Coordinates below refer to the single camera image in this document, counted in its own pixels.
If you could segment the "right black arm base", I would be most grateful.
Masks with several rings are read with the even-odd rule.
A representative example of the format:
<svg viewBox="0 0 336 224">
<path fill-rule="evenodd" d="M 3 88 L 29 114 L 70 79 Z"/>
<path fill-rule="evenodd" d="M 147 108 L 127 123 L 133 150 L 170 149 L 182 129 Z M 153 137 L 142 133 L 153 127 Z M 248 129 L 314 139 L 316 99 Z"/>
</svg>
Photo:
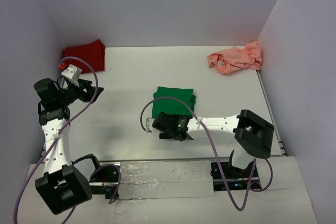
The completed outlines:
<svg viewBox="0 0 336 224">
<path fill-rule="evenodd" d="M 250 178 L 253 163 L 250 163 L 245 170 L 233 167 L 228 168 L 228 162 L 221 162 L 230 190 L 246 190 Z M 211 176 L 213 178 L 214 191 L 226 191 L 225 184 L 220 174 L 218 164 L 211 162 Z"/>
</svg>

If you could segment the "green t-shirt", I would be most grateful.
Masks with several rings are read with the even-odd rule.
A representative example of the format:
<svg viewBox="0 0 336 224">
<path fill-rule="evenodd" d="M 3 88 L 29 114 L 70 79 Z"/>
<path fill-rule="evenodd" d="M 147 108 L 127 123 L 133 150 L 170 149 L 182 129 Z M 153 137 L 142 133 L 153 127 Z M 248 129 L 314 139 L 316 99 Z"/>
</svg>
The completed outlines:
<svg viewBox="0 0 336 224">
<path fill-rule="evenodd" d="M 158 86 L 157 91 L 153 94 L 153 98 L 158 99 L 161 97 L 176 98 L 194 111 L 196 104 L 194 89 L 167 88 Z M 157 117 L 161 112 L 168 115 L 192 115 L 186 106 L 172 99 L 160 99 L 153 102 L 152 117 Z"/>
</svg>

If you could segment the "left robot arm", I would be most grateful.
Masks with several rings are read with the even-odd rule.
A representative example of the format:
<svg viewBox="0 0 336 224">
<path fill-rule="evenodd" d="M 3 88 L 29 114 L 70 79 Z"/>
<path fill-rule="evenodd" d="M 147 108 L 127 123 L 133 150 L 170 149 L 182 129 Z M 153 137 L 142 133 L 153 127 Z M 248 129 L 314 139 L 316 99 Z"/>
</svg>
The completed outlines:
<svg viewBox="0 0 336 224">
<path fill-rule="evenodd" d="M 92 198 L 86 177 L 75 168 L 70 158 L 69 105 L 80 100 L 91 104 L 103 91 L 92 86 L 92 81 L 78 79 L 76 84 L 67 81 L 61 88 L 57 82 L 44 78 L 34 84 L 40 97 L 39 124 L 44 132 L 46 157 L 41 178 L 35 187 L 51 212 L 58 215 Z"/>
</svg>

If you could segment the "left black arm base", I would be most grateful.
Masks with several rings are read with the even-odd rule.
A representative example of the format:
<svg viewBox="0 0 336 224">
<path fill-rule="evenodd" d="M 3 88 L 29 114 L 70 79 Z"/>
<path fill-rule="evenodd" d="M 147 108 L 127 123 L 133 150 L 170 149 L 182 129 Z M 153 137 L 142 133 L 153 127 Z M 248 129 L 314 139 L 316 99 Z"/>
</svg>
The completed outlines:
<svg viewBox="0 0 336 224">
<path fill-rule="evenodd" d="M 114 166 L 107 166 L 95 172 L 95 166 L 91 162 L 81 162 L 75 167 L 85 176 L 89 181 L 93 195 L 104 196 L 105 199 L 110 200 L 114 195 L 118 185 L 119 173 Z"/>
</svg>

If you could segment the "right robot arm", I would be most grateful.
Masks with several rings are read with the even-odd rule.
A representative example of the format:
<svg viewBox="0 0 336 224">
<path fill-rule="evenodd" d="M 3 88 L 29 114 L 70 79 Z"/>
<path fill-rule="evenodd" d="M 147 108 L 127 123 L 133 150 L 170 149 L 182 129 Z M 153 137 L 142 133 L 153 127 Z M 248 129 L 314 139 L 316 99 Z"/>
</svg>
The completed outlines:
<svg viewBox="0 0 336 224">
<path fill-rule="evenodd" d="M 198 118 L 187 115 L 159 113 L 147 118 L 146 128 L 162 140 L 201 140 L 209 131 L 212 140 L 236 142 L 229 156 L 225 172 L 240 177 L 255 159 L 271 156 L 274 126 L 250 110 L 223 118 Z"/>
</svg>

